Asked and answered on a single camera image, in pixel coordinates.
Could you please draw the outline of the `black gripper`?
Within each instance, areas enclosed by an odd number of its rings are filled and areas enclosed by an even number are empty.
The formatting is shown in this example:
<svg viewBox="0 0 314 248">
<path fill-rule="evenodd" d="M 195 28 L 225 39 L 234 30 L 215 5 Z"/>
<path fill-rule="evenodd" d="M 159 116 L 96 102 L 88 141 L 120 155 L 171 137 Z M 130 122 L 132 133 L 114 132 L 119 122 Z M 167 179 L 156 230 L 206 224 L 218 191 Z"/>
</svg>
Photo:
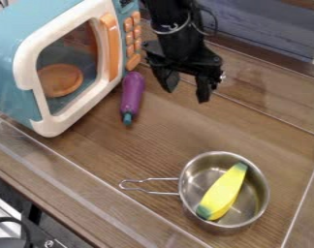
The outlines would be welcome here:
<svg viewBox="0 0 314 248">
<path fill-rule="evenodd" d="M 178 48 L 174 49 L 174 54 L 166 55 L 156 40 L 144 42 L 142 48 L 152 75 L 162 89 L 173 93 L 179 81 L 178 73 L 191 75 L 195 77 L 197 101 L 199 104 L 206 103 L 215 90 L 215 81 L 223 79 L 221 57 L 203 45 L 199 45 L 185 57 L 178 56 Z"/>
</svg>

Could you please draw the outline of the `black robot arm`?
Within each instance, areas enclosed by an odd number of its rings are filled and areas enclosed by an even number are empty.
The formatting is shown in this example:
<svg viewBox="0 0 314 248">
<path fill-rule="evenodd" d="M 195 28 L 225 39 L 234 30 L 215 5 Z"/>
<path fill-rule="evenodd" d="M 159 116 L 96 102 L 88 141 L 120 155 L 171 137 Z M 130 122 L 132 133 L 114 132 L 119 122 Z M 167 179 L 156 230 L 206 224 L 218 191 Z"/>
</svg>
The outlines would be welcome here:
<svg viewBox="0 0 314 248">
<path fill-rule="evenodd" d="M 222 59 L 206 47 L 201 12 L 195 0 L 140 0 L 150 15 L 155 40 L 142 48 L 146 62 L 163 90 L 171 93 L 179 73 L 194 76 L 195 97 L 199 104 L 210 100 L 222 80 Z"/>
</svg>

